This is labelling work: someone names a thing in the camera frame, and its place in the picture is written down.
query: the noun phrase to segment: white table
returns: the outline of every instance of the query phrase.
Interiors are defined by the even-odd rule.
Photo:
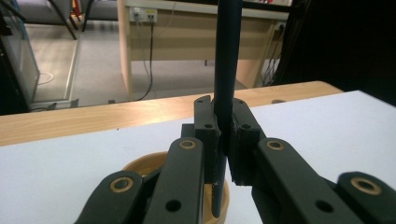
[[[361,171],[396,189],[395,107],[353,91],[252,111],[268,137],[290,142],[331,181]],[[187,122],[192,119],[0,147],[0,223],[73,223],[104,177],[167,150]],[[250,188],[230,184],[230,192],[226,223],[261,223]]]

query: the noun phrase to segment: power socket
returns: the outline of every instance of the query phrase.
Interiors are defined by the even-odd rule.
[[[147,7],[130,7],[130,21],[157,22],[158,9]]]
[[[280,31],[280,30],[285,30],[286,28],[286,21],[277,21],[275,24],[275,30]]]

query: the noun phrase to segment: floor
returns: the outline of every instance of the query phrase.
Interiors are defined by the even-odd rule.
[[[34,102],[67,101],[78,49],[64,26],[26,24],[40,79]]]
[[[65,28],[63,32],[64,35],[68,35]],[[55,102],[57,108],[65,108],[127,102],[128,93],[120,70],[118,23],[89,21],[85,32],[76,31],[76,33],[78,33],[78,41],[74,54],[75,63],[68,68],[70,81],[64,83],[68,85],[70,94],[66,101],[48,100],[47,105]],[[61,39],[69,42],[71,37],[64,36]],[[52,49],[57,52],[61,50],[56,47]],[[142,98],[149,87],[149,75],[145,64],[149,71],[148,61],[132,62],[136,100]],[[206,65],[205,61],[154,61],[152,88],[142,100],[212,92],[214,68],[213,61],[208,61]],[[235,88],[244,89],[238,82]],[[64,93],[64,88],[60,88],[59,91]]]

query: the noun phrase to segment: dark pole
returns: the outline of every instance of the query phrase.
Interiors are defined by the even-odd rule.
[[[216,34],[216,66],[214,113],[218,119],[221,137],[215,181],[212,188],[212,214],[219,217],[233,115],[233,91],[238,63],[241,33],[242,0],[219,0]]]

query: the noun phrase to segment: black cable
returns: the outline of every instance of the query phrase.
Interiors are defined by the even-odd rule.
[[[274,47],[274,51],[273,51],[273,54],[271,55],[271,59],[270,59],[270,62],[268,63],[268,67],[267,67],[267,69],[265,70],[265,73],[264,73],[264,77],[262,78],[262,86],[270,86],[271,84],[272,84],[272,80],[274,80],[273,78],[272,78],[272,80],[269,82],[269,84],[266,84],[265,82],[266,82],[266,80],[267,80],[267,78],[270,78],[270,76],[272,75],[274,75],[274,73],[275,73],[275,67],[276,67],[276,60],[278,60],[279,58],[280,58],[280,55],[281,54],[279,54],[276,58],[274,57],[275,56],[275,53],[276,53],[276,49],[277,49],[277,46],[278,46],[278,44],[279,44],[279,42],[281,42],[282,40],[283,40],[283,35],[284,35],[284,31],[285,31],[285,28],[283,27],[283,26],[281,26],[280,27],[281,29],[280,29],[280,35],[279,35],[279,38],[278,38],[278,40],[276,41],[276,45],[275,45],[275,47]]]
[[[149,92],[151,92],[152,84],[153,84],[152,47],[153,47],[154,20],[153,20],[152,17],[148,17],[148,18],[149,18],[149,23],[150,23],[150,26],[151,26],[151,35],[150,35],[150,42],[149,42],[149,85],[148,85],[148,89],[146,90],[145,95],[142,96],[141,98],[137,99],[136,101],[143,100],[149,94]]]

